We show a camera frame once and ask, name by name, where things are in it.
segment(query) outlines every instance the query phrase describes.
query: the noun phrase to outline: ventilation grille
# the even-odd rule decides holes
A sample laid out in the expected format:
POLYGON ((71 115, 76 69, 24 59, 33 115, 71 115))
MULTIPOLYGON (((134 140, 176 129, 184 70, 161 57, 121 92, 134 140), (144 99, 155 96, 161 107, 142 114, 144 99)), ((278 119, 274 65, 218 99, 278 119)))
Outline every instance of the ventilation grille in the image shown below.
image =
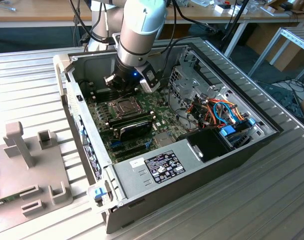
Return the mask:
POLYGON ((81 131, 81 122, 80 122, 80 115, 78 111, 78 105, 76 96, 74 95, 74 92, 71 88, 71 85, 69 83, 66 84, 66 90, 67 90, 67 101, 68 101, 68 108, 70 110, 70 113, 74 119, 75 125, 77 127, 78 131, 81 131))
POLYGON ((174 82, 176 80, 180 80, 182 78, 182 75, 176 71, 176 69, 174 68, 173 71, 172 71, 172 74, 171 74, 171 77, 170 77, 170 84, 172 85, 171 87, 171 91, 172 93, 178 98, 178 99, 181 99, 181 96, 180 94, 176 91, 176 89, 173 87, 174 85, 174 82))

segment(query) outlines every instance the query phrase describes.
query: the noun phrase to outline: circuit board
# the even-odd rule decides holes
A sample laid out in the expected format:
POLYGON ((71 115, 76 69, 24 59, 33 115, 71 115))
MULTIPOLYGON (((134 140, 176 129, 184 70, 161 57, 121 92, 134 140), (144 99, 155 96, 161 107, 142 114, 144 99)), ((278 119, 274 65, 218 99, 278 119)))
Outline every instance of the circuit board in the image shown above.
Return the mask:
POLYGON ((131 101, 133 101, 133 99, 139 105, 140 110, 150 110, 155 113, 152 121, 152 130, 144 136, 120 142, 117 147, 113 145, 113 142, 117 142, 119 139, 115 139, 113 130, 106 126, 108 120, 118 117, 119 112, 116 112, 115 106, 113 105, 115 101, 103 103, 96 103, 93 99, 88 99, 87 101, 94 123, 114 163, 161 147, 155 140, 155 136, 161 133, 166 133, 171 139, 175 140, 178 136, 188 131, 187 128, 176 119, 175 114, 173 114, 167 106, 166 96, 164 94, 158 91, 149 94, 139 90, 136 95, 131 97, 131 101), (131 150, 137 147, 138 149, 131 154, 123 154, 131 152, 131 150))

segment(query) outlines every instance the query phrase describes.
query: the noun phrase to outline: power supply label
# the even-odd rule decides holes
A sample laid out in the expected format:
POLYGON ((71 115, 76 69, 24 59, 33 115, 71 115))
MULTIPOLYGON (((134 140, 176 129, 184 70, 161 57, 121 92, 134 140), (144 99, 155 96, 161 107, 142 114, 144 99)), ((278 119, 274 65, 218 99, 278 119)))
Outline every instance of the power supply label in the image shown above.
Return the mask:
POLYGON ((185 172, 185 169, 172 150, 146 159, 145 164, 157 184, 185 172))

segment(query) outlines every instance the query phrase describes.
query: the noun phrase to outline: aluminum profile table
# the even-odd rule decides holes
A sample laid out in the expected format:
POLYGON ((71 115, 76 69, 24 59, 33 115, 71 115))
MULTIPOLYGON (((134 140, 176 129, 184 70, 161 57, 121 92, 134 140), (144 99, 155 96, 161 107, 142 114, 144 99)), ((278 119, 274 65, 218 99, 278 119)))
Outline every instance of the aluminum profile table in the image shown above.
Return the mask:
MULTIPOLYGON (((88 182, 52 65, 53 55, 82 49, 0 54, 0 128, 3 120, 20 120, 24 135, 44 128, 56 132, 74 198, 66 207, 0 233, 0 239, 304 239, 304 126, 210 43, 199 38, 186 42, 194 43, 284 129, 279 138, 241 167, 107 235, 85 195, 88 182)), ((201 71, 217 81, 205 66, 201 71)))
MULTIPOLYGON (((248 73, 248 76, 252 76, 252 74, 255 72, 255 70, 262 64, 264 59, 267 57, 271 49, 275 46, 275 44, 278 42, 278 40, 281 38, 281 36, 284 36, 287 38, 286 42, 281 46, 279 51, 275 54, 274 58, 271 60, 270 64, 274 65, 276 60, 280 57, 280 55, 284 52, 286 47, 290 42, 295 43, 297 46, 304 49, 304 27, 281 27, 278 29, 270 43, 267 45, 265 50, 262 52, 261 56, 258 58, 250 72, 248 73)), ((298 76, 297 79, 300 79, 304 75, 304 69, 298 76)))

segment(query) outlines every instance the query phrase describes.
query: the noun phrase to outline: blue connector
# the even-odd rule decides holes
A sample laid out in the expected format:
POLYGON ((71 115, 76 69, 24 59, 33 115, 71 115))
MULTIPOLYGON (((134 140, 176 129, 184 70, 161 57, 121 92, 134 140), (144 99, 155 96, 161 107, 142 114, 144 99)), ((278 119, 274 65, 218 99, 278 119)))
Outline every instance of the blue connector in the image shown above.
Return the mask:
POLYGON ((256 123, 256 121, 253 118, 248 119, 248 121, 250 122, 251 125, 254 125, 256 123))
POLYGON ((116 146, 119 146, 121 144, 122 144, 121 141, 115 141, 115 142, 113 142, 113 143, 110 144, 110 147, 116 147, 116 146))
POLYGON ((227 136, 229 134, 233 134, 235 131, 235 129, 232 126, 225 126, 221 128, 221 134, 223 136, 227 136))
POLYGON ((97 200, 105 194, 107 194, 106 189, 103 187, 98 187, 94 190, 94 199, 97 200))
POLYGON ((148 141, 148 142, 145 144, 146 149, 149 149, 149 148, 150 148, 150 145, 151 145, 151 143, 152 143, 152 140, 153 140, 153 139, 151 139, 150 141, 148 141))

